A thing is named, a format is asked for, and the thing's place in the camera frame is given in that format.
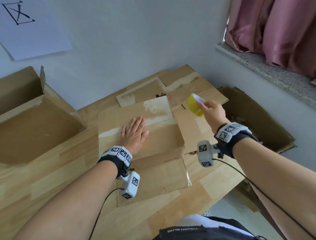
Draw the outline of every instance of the curtain fold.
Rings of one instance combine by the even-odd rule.
[[[315,0],[233,0],[225,41],[266,63],[316,77]]]

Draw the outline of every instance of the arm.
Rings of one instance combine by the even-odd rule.
[[[198,106],[214,134],[229,120],[221,105],[207,102]],[[245,175],[278,203],[314,236],[316,221],[316,173],[267,149],[251,138],[244,138],[233,147],[234,158]],[[312,239],[294,221],[263,196],[256,194],[288,239]]]
[[[148,131],[145,119],[133,119],[122,128],[121,146],[132,155],[142,147]],[[101,161],[49,200],[17,233],[14,240],[89,238],[92,227],[110,190],[118,169],[111,161]]]

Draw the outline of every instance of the wristband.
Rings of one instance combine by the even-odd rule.
[[[258,139],[252,135],[252,132],[246,126],[238,123],[220,126],[214,137],[218,141],[217,147],[219,150],[231,158],[234,158],[233,147],[241,139],[249,137],[258,142]]]
[[[130,154],[130,152],[122,146],[113,146],[109,149],[107,149],[101,156],[97,163],[109,160],[112,161],[116,167],[118,168],[118,175],[119,176],[128,176],[128,170],[131,165],[133,156]]]

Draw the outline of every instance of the person's left arm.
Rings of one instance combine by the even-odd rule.
[[[140,117],[129,129],[122,128],[121,146],[132,155],[142,147],[148,131]],[[116,165],[101,161],[49,200],[18,231],[13,240],[50,240],[89,238],[104,199],[118,174]]]

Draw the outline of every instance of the white wall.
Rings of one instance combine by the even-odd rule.
[[[189,64],[211,75],[230,0],[50,0],[73,50],[23,61],[0,47],[0,77],[45,67],[48,84],[76,109],[144,77]]]
[[[226,55],[216,52],[215,58],[210,82],[236,86],[265,108],[296,138],[298,147],[283,155],[316,171],[316,111]]]

